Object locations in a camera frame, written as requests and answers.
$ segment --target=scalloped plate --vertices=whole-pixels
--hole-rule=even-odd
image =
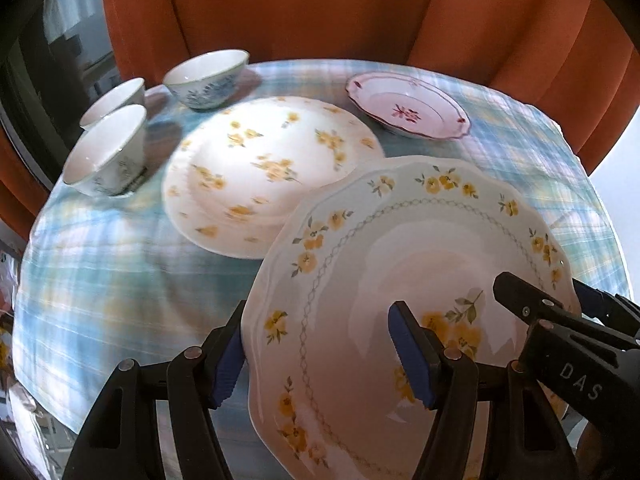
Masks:
[[[444,344],[504,366],[527,333],[494,300],[504,270],[579,314],[566,256],[539,213],[461,160],[372,161],[305,198],[242,317],[252,422],[290,475],[411,478],[434,413],[411,391],[388,308],[405,300]],[[480,471],[486,404],[464,478]]]
[[[384,156],[346,110],[295,96],[256,99],[216,114],[181,142],[162,183],[164,209],[208,251],[263,258],[306,193]]]
[[[393,72],[365,72],[347,81],[350,99],[364,113],[404,137],[459,139],[470,128],[462,107],[439,88]]]

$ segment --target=window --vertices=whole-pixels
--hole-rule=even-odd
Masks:
[[[120,82],[102,0],[45,0],[0,68],[0,120],[43,184],[60,176],[85,110]]]

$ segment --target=tablecloth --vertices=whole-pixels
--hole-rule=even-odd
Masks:
[[[451,95],[471,122],[459,140],[394,136],[361,113],[344,91],[359,72],[391,70]],[[602,203],[557,124],[500,92],[415,68],[356,60],[292,60],[249,66],[233,100],[300,95],[355,113],[387,156],[468,160],[513,184],[566,251],[574,277],[628,296],[623,255]],[[164,87],[147,93],[148,175],[135,191],[89,198],[58,181],[31,231],[15,298],[17,379],[63,424],[79,431],[116,364],[170,360],[201,343],[247,297],[260,261],[208,253],[183,238],[162,209],[164,164],[180,139],[213,112],[195,112]],[[214,412],[236,478],[287,478],[255,434],[242,372],[233,396]],[[172,456],[166,409],[162,447]],[[175,469],[175,460],[169,468]]]

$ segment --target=wall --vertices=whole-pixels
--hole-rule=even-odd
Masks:
[[[640,294],[640,112],[591,174],[625,253],[632,289]]]

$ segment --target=white bowl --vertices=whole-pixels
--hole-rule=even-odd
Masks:
[[[98,99],[80,118],[80,126],[88,130],[105,115],[127,105],[145,104],[145,80],[141,77],[129,79],[109,90]]]
[[[248,59],[245,50],[207,52],[169,70],[162,83],[189,108],[215,108],[236,91],[236,80]]]
[[[146,109],[128,105],[101,119],[78,140],[62,181],[88,196],[121,193],[144,169]]]

